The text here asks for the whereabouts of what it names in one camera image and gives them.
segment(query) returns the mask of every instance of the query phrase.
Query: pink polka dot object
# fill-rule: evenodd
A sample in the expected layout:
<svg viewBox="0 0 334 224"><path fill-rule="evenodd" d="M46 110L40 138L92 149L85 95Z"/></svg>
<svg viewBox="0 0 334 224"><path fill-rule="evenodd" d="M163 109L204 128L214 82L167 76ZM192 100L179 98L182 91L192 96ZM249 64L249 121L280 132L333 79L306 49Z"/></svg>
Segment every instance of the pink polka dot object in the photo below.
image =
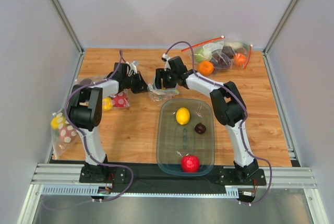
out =
<svg viewBox="0 0 334 224"><path fill-rule="evenodd" d="M59 129L59 140L62 142L70 143L77 135L77 131L70 125L65 125Z"/></svg>
<svg viewBox="0 0 334 224"><path fill-rule="evenodd" d="M129 106L128 98L123 92L120 92L115 97L113 97L111 103L115 108L126 108Z"/></svg>

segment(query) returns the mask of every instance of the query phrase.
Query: plastic bag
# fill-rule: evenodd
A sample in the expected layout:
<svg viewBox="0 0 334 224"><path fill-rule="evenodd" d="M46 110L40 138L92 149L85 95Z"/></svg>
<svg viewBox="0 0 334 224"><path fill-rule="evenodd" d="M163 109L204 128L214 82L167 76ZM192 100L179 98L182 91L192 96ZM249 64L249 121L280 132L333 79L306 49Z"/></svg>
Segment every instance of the plastic bag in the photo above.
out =
<svg viewBox="0 0 334 224"><path fill-rule="evenodd" d="M193 45L195 63L209 61L215 70L245 69L251 55L251 45L230 41L224 36ZM191 57L190 48L181 50Z"/></svg>
<svg viewBox="0 0 334 224"><path fill-rule="evenodd" d="M102 100L102 110L108 111L112 108L128 108L130 107L129 93L127 89L119 92L114 96L108 96Z"/></svg>
<svg viewBox="0 0 334 224"><path fill-rule="evenodd" d="M74 85L89 85L94 82L102 81L106 78L106 75L103 76L94 76L89 78L78 78L74 81ZM113 96L108 96L102 100L102 110L108 111L112 108L128 108L130 107L130 99L128 90L125 89L123 92L120 92Z"/></svg>
<svg viewBox="0 0 334 224"><path fill-rule="evenodd" d="M51 138L55 159L59 157L77 140L80 139L77 131L65 119L64 111L53 113L51 120Z"/></svg>
<svg viewBox="0 0 334 224"><path fill-rule="evenodd" d="M157 103L157 105L164 104L167 100L171 99L175 95L178 95L180 92L175 88L170 89L157 89L153 84L148 84L148 96Z"/></svg>

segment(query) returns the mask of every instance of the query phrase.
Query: cable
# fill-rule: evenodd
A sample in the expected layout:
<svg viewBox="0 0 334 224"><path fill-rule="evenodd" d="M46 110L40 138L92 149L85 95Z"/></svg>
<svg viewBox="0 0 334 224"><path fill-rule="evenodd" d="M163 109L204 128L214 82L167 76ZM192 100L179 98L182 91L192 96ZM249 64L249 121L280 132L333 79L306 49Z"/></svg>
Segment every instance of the cable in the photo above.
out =
<svg viewBox="0 0 334 224"><path fill-rule="evenodd" d="M215 83L214 80L211 80L211 79L208 79L208 78L205 78L203 76L200 76L198 75L198 73L195 71L195 57L194 57L194 50L193 50L193 47L192 45L190 45L187 41L179 41L179 42L176 42L174 44L172 44L168 49L167 51L165 52L165 54L167 55L168 52L174 47L176 46L177 44L180 44L180 43L185 43L189 46L191 52L192 52L192 65L193 65L193 72L194 74L199 78L199 79L202 79L214 86L219 86L221 88L223 88L226 92L228 92L235 100L236 102L241 106L242 110L245 112L245 117L244 119L241 121L240 123L240 126L239 126L239 129L240 129L240 136L241 136L241 140L242 140L242 144L246 150L246 152L251 156L253 157L254 159L257 159L257 160L262 160L262 161L265 161L268 166L269 166L269 171L270 171L270 176L269 176L269 183L268 183L268 187L267 187L267 190L265 192L265 194L262 196L261 199L257 200L256 202L252 203L252 205L256 205L256 204L259 204L261 203L268 195L269 193L269 190L270 190L270 187L271 187L271 182L272 182L272 167L271 167L271 163L269 162L269 160L265 159L265 158L261 158L261 157L257 157L255 156L254 154L252 154L252 152L250 152L247 148L247 145L246 145L246 142L245 142L245 137L244 137L244 133L242 131L242 125L244 124L244 122L246 121L246 119L248 118L248 113L247 113L247 110L245 108L245 106L243 105L243 103L240 101L240 99L230 90L228 89L227 87L219 84L219 83Z"/></svg>
<svg viewBox="0 0 334 224"><path fill-rule="evenodd" d="M104 79L104 80L102 80L102 81L99 81L99 82L94 82L93 84L96 86L96 85L102 84L102 83L104 83L104 82L110 80L110 79L114 76L114 74L116 73L116 71L118 70L118 68L119 68L119 66L120 66L120 64L121 64L121 62L122 62L122 60L125 62L125 60L124 60L124 58L123 58L123 50L121 49L121 50L120 50L120 61L118 62L118 65L116 66L116 69L114 70L114 72L110 75L109 78L106 78L106 79ZM117 195L115 195L115 196L113 196L113 197L109 197L109 198L107 198L107 199L103 199L103 200L102 200L102 202L109 202L109 201L112 201L112 200L114 200L114 199L119 198L121 195L123 195L123 194L130 188L130 186L132 185L133 179L134 179L134 172L133 172L133 170L132 170L130 167L128 167L128 166L124 166L124 165L114 165L114 164L106 164L106 163L102 163L102 162L97 161L97 160L92 156L91 152L90 152L89 149L88 149L88 146L87 146L87 138L86 138L86 135L85 135L84 131L82 131L80 128L78 128L78 127L77 127L77 126L76 126L76 125L69 119L68 114L67 114L67 107L68 107L68 103L69 103L70 99L71 99L76 93L78 93L78 92L80 92L81 90L85 89L86 87L90 87L90 86L92 86L92 84L84 85L84 86L82 86L82 87L79 87L78 89L76 89L75 91L73 91L73 92L70 94L70 96L67 98L67 100L66 100L66 102L65 102L65 106L64 106L64 115L65 115L65 118L66 118L66 120L68 121L68 123L69 123L69 124L76 130L76 131L78 131L78 132L80 132L80 133L82 134L83 145L84 145L84 147L85 147L85 151L86 151L87 155L92 159L92 161L96 162L97 164L99 164L99 165L101 165L101 166L112 167L112 168L115 168L115 167L118 167L118 168L125 168L125 169L127 169L127 170L130 171L130 173L131 173L131 179L130 179L130 182L129 182L129 184L127 185L127 187L126 187L123 191L121 191L119 194L117 194ZM63 207L63 208L51 208L51 207L46 206L44 203L42 203L42 206L43 206L45 209L49 210L49 211L60 211L60 210L66 210L66 209L71 209L71 208L74 208L74 207L78 207L78 206L81 206L81 205L84 205L84 204L86 204L86 203L90 203L90 202L92 202L92 200L85 201L85 202L81 202L81 203L78 203L78 204L76 204L76 205L72 205L72 206L69 206L69 207Z"/></svg>

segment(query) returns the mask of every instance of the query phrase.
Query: yellow fruit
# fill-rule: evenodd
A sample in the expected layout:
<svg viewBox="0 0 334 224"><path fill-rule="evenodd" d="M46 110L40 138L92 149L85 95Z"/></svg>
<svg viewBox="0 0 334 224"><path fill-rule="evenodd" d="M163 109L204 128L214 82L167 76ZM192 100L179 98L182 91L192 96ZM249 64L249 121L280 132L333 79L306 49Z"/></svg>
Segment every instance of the yellow fruit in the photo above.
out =
<svg viewBox="0 0 334 224"><path fill-rule="evenodd" d="M55 118L52 119L51 121L51 127L53 129L58 129L59 126L62 128L63 125L65 124L66 120L65 117L63 117L63 113L57 114Z"/></svg>
<svg viewBox="0 0 334 224"><path fill-rule="evenodd" d="M189 120L190 120L189 110L186 108L179 108L178 111L176 112L176 121L180 125L185 125L189 122Z"/></svg>
<svg viewBox="0 0 334 224"><path fill-rule="evenodd" d="M102 100L102 110L107 111L109 109L112 109L112 99L110 97L106 97Z"/></svg>

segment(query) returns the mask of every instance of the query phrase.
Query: wooden table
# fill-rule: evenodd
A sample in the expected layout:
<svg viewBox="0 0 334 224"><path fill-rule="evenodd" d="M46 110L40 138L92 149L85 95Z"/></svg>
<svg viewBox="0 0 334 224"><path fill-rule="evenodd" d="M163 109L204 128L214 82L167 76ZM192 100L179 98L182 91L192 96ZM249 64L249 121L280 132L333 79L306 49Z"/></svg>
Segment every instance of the wooden table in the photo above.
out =
<svg viewBox="0 0 334 224"><path fill-rule="evenodd" d="M163 68L161 56L164 50L125 49L124 58L139 61L138 69L146 83L152 83L156 68ZM173 50L170 56L181 55ZM79 77L106 75L119 60L118 49L88 49ZM183 56L188 69L191 61ZM273 166L290 167L290 158L278 112L269 84L261 52L253 52L246 70L230 70L213 76L217 81L233 81L248 109L246 130L255 155L268 159ZM196 92L180 88L175 98L203 100L211 106L210 99ZM156 163L156 144L160 107L147 93L134 95L130 92L130 108L113 109L103 113L100 136L108 161ZM214 120L216 129L215 164L233 164L233 148L224 126ZM84 160L81 142L76 142L61 159Z"/></svg>

